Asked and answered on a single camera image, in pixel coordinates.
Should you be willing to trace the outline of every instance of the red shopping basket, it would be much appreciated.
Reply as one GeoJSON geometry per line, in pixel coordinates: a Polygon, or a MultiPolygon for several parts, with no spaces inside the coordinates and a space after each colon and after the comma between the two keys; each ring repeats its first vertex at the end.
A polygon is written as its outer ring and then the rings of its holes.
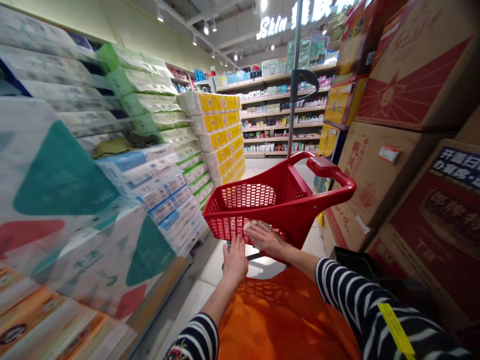
{"type": "Polygon", "coordinates": [[[356,188],[338,166],[302,151],[257,176],[217,187],[203,209],[203,217],[217,239],[232,241],[240,234],[246,244],[253,245],[244,233],[244,225],[250,220],[261,220],[301,249],[315,217],[326,208],[349,200],[356,188]],[[293,167],[305,158],[309,158],[306,165],[315,175],[333,178],[342,187],[313,195],[293,167]]]}

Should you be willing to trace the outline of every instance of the floor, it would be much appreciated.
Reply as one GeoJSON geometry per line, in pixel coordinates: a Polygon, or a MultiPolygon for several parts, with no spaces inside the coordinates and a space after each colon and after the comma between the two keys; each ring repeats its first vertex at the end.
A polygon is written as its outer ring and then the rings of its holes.
{"type": "MultiPolygon", "coordinates": [[[[246,159],[244,179],[258,175],[276,165],[282,159],[249,158],[246,159]]],[[[303,163],[295,168],[313,190],[314,175],[303,163]]],[[[200,311],[222,278],[223,253],[225,240],[217,240],[210,233],[204,245],[194,249],[193,265],[187,270],[173,291],[167,303],[154,320],[144,340],[137,348],[133,359],[161,360],[177,335],[188,321],[200,311]]],[[[303,251],[316,256],[326,256],[325,243],[320,226],[315,220],[306,238],[303,251]]],[[[258,250],[247,245],[246,255],[258,250]]],[[[261,257],[249,263],[249,278],[269,279],[285,269],[285,265],[268,257],[261,257]]]]}

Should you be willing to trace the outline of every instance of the illuminated sign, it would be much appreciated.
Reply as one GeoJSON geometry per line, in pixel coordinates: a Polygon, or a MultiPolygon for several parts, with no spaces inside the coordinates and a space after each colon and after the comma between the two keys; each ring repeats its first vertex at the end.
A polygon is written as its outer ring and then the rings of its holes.
{"type": "MultiPolygon", "coordinates": [[[[332,12],[330,7],[332,6],[333,0],[314,0],[313,1],[313,10],[311,13],[311,22],[317,22],[323,17],[328,17],[332,12]]],[[[339,13],[345,6],[353,5],[355,0],[336,0],[337,10],[339,13]]],[[[290,29],[295,29],[297,27],[297,8],[298,3],[291,8],[291,24],[290,29]]],[[[301,8],[301,24],[307,25],[310,19],[310,0],[303,0],[303,5],[301,8]]],[[[287,17],[282,17],[279,15],[276,20],[274,17],[265,16],[260,21],[260,31],[256,34],[256,39],[265,39],[266,37],[284,32],[287,29],[287,17]]]]}

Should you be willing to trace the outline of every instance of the ceiling light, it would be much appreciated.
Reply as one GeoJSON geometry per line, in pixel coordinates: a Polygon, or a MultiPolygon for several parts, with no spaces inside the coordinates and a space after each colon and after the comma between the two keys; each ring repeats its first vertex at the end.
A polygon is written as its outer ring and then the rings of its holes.
{"type": "Polygon", "coordinates": [[[160,5],[156,6],[156,18],[158,19],[158,21],[162,23],[164,22],[164,12],[162,11],[160,5]]]}

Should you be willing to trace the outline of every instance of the striped shirt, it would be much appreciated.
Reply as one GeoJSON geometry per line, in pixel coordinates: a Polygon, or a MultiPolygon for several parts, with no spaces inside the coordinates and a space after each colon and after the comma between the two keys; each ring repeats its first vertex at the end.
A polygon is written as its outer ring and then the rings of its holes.
{"type": "MultiPolygon", "coordinates": [[[[412,307],[402,305],[387,290],[335,260],[321,258],[316,265],[316,284],[323,299],[340,311],[362,349],[363,358],[405,359],[398,350],[378,304],[390,304],[415,351],[415,359],[472,359],[435,322],[412,307]]],[[[214,360],[219,334],[212,319],[197,314],[178,335],[165,359],[214,360]]]]}

